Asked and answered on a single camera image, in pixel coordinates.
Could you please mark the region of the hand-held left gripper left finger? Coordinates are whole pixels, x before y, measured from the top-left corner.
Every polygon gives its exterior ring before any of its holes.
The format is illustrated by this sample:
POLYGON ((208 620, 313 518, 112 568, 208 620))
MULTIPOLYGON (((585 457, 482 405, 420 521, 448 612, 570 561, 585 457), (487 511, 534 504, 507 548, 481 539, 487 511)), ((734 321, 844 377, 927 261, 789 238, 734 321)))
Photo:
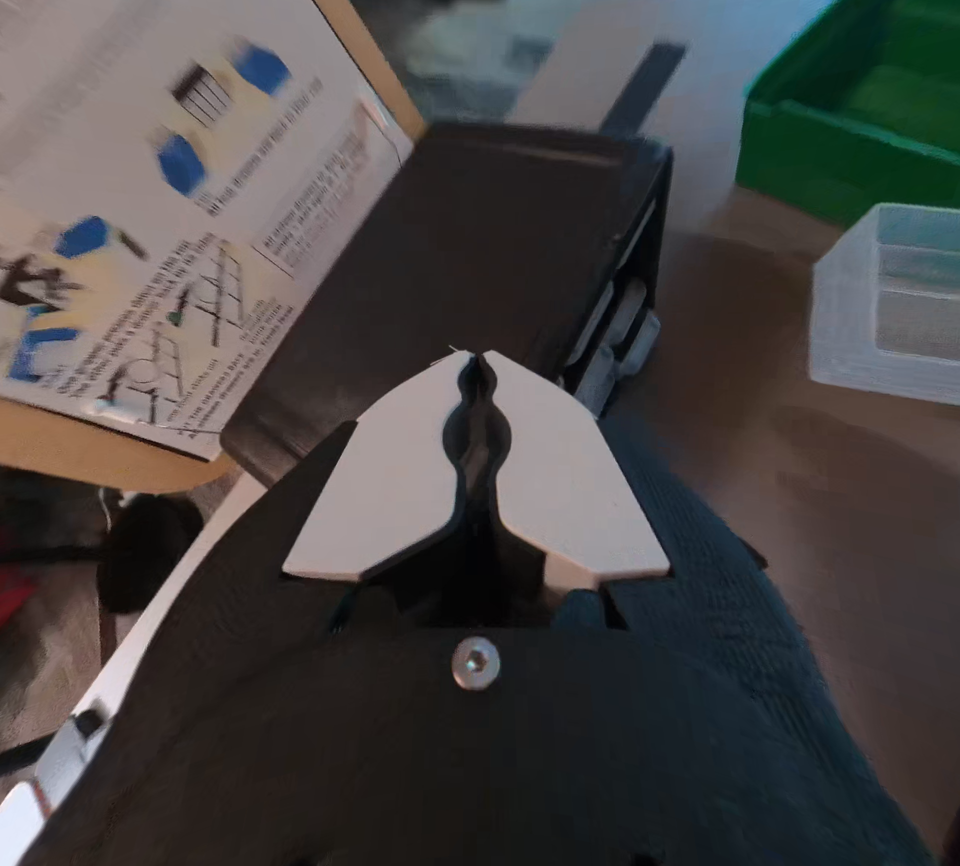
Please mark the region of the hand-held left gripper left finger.
POLYGON ((360 583, 448 531, 465 505, 476 357, 456 351, 360 416, 282 565, 360 583))

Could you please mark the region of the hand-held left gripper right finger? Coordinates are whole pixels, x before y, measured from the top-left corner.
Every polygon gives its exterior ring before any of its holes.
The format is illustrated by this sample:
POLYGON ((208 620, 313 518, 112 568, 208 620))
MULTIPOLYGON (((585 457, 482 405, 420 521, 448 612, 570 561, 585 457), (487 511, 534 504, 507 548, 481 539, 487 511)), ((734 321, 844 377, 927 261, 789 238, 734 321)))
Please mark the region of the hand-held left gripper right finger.
POLYGON ((483 360, 509 428, 494 478, 498 518, 543 555, 546 589, 666 577, 666 551, 589 409, 499 352, 483 360))

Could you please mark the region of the group of clear drawers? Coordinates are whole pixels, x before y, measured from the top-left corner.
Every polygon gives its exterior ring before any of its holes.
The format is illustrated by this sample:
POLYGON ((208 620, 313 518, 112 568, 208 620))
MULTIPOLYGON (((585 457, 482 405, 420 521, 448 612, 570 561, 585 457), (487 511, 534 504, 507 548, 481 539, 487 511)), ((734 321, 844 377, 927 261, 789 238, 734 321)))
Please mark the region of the group of clear drawers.
POLYGON ((558 376, 558 385, 595 418, 603 415, 619 382, 642 369, 661 332, 655 302, 665 204, 649 200, 631 226, 558 376))

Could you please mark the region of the black drawer cabinet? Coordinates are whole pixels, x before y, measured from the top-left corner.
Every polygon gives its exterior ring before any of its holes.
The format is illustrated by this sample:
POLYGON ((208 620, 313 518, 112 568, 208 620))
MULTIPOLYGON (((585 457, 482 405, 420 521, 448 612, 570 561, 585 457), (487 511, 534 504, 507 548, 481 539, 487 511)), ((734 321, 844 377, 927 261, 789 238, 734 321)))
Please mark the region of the black drawer cabinet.
POLYGON ((558 384, 673 151, 638 136, 437 124, 414 148, 233 414, 222 449, 266 487, 456 352, 558 384))

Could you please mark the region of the clear plastic drawer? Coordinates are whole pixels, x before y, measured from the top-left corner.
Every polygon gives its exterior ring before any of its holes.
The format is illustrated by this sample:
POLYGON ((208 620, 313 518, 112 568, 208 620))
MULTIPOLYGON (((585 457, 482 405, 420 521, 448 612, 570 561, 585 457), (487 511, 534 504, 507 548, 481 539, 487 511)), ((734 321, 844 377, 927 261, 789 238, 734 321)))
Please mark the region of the clear plastic drawer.
POLYGON ((808 373, 959 405, 959 211, 883 202, 815 264, 808 373))

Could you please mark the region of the green plastic bin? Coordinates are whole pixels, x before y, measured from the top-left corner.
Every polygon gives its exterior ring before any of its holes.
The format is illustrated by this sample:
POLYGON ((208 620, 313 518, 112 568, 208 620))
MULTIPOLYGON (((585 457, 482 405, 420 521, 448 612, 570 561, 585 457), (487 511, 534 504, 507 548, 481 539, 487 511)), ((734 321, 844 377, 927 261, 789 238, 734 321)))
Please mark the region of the green plastic bin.
POLYGON ((959 0, 833 0, 746 94, 735 181, 841 227, 958 209, 959 0))

